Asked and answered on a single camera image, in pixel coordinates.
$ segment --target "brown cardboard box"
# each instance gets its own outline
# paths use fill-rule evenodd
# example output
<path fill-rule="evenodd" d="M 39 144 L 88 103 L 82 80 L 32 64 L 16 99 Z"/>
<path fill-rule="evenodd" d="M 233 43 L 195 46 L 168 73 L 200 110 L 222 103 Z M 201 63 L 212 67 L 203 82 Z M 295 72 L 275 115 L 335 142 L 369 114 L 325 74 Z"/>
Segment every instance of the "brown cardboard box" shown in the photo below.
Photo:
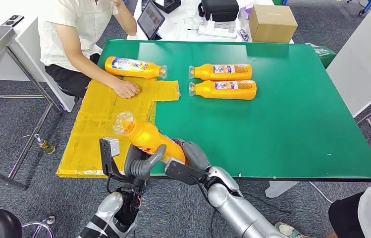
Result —
<path fill-rule="evenodd" d="M 288 6 L 254 5 L 249 20 L 253 42 L 289 43 L 297 27 Z"/>

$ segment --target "black stool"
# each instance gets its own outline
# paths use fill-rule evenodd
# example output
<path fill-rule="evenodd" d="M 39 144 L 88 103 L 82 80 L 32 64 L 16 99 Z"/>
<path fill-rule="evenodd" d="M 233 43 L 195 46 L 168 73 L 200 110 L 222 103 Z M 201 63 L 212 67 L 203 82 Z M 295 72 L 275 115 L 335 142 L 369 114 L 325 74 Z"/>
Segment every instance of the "black stool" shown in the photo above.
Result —
<path fill-rule="evenodd" d="M 76 95 L 73 95 L 70 91 L 68 90 L 65 90 L 64 88 L 60 87 L 59 84 L 57 84 L 57 87 L 65 94 L 67 94 L 68 96 L 72 96 L 74 97 L 74 102 L 77 103 L 77 101 L 79 100 L 79 97 L 77 97 Z"/>
<path fill-rule="evenodd" d="M 54 223 L 55 217 L 50 216 L 43 222 L 29 222 L 24 225 L 20 224 L 19 219 L 11 212 L 0 209 L 0 238 L 22 238 L 22 228 L 27 226 L 37 226 L 37 229 L 32 235 L 32 238 L 38 236 L 41 228 L 44 228 L 49 235 L 49 238 L 54 238 L 54 233 L 49 224 Z"/>

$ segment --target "person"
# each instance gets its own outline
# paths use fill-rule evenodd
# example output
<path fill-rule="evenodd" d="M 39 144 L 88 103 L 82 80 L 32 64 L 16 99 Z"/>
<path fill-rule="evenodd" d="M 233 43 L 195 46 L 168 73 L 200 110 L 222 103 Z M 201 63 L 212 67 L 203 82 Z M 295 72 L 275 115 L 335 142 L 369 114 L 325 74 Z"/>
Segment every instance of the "person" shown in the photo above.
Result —
<path fill-rule="evenodd" d="M 333 202 L 328 216 L 334 233 L 325 238 L 371 238 L 371 187 Z M 309 238 L 288 224 L 279 222 L 275 226 L 290 238 Z"/>
<path fill-rule="evenodd" d="M 99 68 L 102 49 L 96 45 L 111 16 L 128 35 L 135 35 L 137 22 L 122 0 L 50 0 L 46 14 L 38 19 L 41 61 L 45 71 L 64 90 L 83 98 L 91 78 L 131 98 L 139 87 Z"/>

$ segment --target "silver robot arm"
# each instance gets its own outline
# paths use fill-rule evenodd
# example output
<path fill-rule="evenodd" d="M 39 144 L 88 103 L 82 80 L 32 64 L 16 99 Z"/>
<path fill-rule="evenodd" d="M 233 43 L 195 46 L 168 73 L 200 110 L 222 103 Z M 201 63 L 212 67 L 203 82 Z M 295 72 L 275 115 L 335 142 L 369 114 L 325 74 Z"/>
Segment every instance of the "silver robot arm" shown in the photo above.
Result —
<path fill-rule="evenodd" d="M 100 149 L 103 173 L 108 176 L 106 189 L 109 195 L 77 238 L 126 238 L 137 227 L 137 213 L 142 203 L 145 180 L 149 178 L 153 166 L 162 159 L 166 146 L 159 146 L 151 156 L 130 146 L 124 163 L 124 174 L 118 170 L 113 159 L 119 155 L 118 139 L 100 139 Z M 114 192 L 109 188 L 111 179 L 121 182 Z"/>
<path fill-rule="evenodd" d="M 208 203 L 214 207 L 240 238 L 287 238 L 281 234 L 248 200 L 236 181 L 221 167 L 211 166 L 207 156 L 194 142 L 176 140 L 189 166 L 171 161 L 165 173 L 189 185 L 201 183 Z"/>
<path fill-rule="evenodd" d="M 208 188 L 207 197 L 241 238 L 287 238 L 280 233 L 248 200 L 236 181 L 220 167 L 210 167 L 209 178 L 217 178 Z"/>
<path fill-rule="evenodd" d="M 119 221 L 113 222 L 115 215 L 124 204 L 121 193 L 114 192 L 101 202 L 98 211 L 90 222 L 84 227 L 77 238 L 126 238 L 137 227 L 137 216 L 132 224 L 128 226 Z"/>

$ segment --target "plastic bottle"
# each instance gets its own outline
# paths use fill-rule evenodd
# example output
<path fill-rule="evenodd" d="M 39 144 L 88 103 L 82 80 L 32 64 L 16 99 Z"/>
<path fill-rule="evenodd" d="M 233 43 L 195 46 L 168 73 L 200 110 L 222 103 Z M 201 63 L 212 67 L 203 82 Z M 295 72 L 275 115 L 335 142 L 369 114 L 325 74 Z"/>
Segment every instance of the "plastic bottle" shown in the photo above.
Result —
<path fill-rule="evenodd" d="M 252 80 L 244 81 L 204 81 L 190 83 L 190 96 L 200 95 L 205 98 L 252 100 L 257 93 L 257 86 Z"/>
<path fill-rule="evenodd" d="M 188 77 L 211 81 L 250 80 L 252 68 L 249 64 L 209 64 L 189 67 Z"/>
<path fill-rule="evenodd" d="M 151 79 L 154 77 L 166 78 L 166 65 L 159 66 L 152 62 L 136 59 L 108 57 L 105 61 L 105 71 L 117 76 L 130 76 Z"/>
<path fill-rule="evenodd" d="M 170 157 L 185 163 L 185 155 L 181 146 L 162 135 L 152 123 L 135 120 L 131 112 L 121 112 L 115 120 L 113 129 L 115 134 L 125 135 L 131 144 L 148 154 L 155 153 L 160 145 L 165 144 L 166 152 L 162 158 L 164 163 L 167 163 Z"/>

